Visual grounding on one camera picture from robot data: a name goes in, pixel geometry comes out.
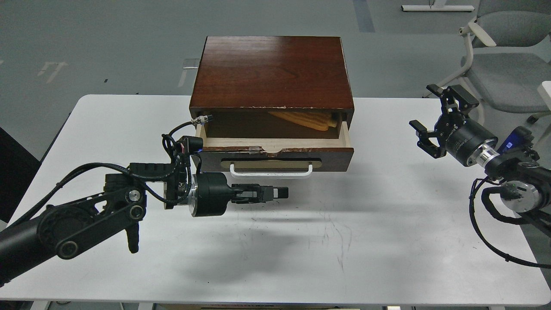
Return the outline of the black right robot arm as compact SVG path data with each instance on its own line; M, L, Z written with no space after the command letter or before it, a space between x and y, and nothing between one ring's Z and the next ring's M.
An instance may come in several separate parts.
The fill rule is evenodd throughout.
M429 84L427 89L440 99L442 114L433 131L417 120L409 122L418 147L433 158L451 154L465 167L483 167L486 176L498 181L481 196L488 212L504 223L531 224L549 236L550 214L543 208L550 204L550 171L538 163L531 131L518 126L498 146L498 138L469 117L479 105L470 92L460 85L443 89Z

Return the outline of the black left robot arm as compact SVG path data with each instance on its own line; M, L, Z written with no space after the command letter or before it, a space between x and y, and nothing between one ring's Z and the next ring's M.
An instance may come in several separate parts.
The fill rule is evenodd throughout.
M146 198L151 194L166 209L189 206L193 217L221 216L228 203L259 204L288 198L287 187L259 184L228 184L223 173L192 173L192 157L200 159L204 141L196 136L174 138L186 126L204 125L212 115L201 115L163 134L163 149L169 163L130 163L128 167L92 162L69 172L35 206L1 231L1 285L59 257L73 259L108 238L125 231L128 249L139 251L139 223L146 216ZM69 181L99 167L113 170L105 175L101 193L60 205L49 200Z

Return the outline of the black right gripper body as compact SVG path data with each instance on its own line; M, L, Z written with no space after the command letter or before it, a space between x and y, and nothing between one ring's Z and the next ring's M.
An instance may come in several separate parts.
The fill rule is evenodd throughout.
M443 114L435 124L437 141L465 167L475 164L474 153L482 144L494 147L498 138L463 114Z

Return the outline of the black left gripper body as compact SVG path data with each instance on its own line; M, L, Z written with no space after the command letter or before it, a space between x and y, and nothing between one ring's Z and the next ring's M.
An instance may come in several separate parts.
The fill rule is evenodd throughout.
M197 189L195 203L190 212L193 217L222 216L228 202L234 196L234 190L228 185L226 176L221 172L204 172L196 175Z

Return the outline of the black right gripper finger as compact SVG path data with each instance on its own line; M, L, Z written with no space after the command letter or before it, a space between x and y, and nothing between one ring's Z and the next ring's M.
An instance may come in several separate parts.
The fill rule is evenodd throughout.
M432 138L437 138L438 141L440 141L441 137L443 137L443 132L438 130L428 131L427 128L417 120L409 121L409 125L415 129L418 137L417 147L433 158L441 158L447 154L444 146L437 146L430 140Z
M442 114L438 123L476 122L469 113L478 107L480 101L463 86L457 84L443 89L436 84L429 84L426 88L440 99Z

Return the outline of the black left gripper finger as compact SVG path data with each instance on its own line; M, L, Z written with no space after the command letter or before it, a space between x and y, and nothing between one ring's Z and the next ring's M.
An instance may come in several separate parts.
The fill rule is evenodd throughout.
M272 195L262 195L262 196L255 196L255 197L246 197L246 196L234 196L232 197L232 203L234 204L258 204L258 203L266 203L266 202L272 202L274 200L274 197Z
M236 199L286 199L287 187L259 184L232 184Z

